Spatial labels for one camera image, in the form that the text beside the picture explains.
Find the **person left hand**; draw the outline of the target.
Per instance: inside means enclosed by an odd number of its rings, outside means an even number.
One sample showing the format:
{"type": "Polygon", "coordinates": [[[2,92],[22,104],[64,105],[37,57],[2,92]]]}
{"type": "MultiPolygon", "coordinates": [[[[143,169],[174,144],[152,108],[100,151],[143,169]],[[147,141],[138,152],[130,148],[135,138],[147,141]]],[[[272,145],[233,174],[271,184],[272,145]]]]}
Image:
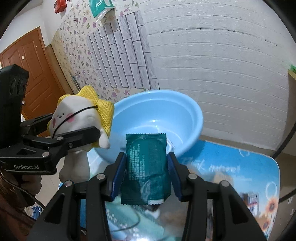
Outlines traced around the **person left hand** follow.
{"type": "Polygon", "coordinates": [[[6,180],[27,190],[32,195],[38,194],[42,188],[40,175],[21,175],[20,173],[10,173],[5,170],[2,173],[6,180]]]}

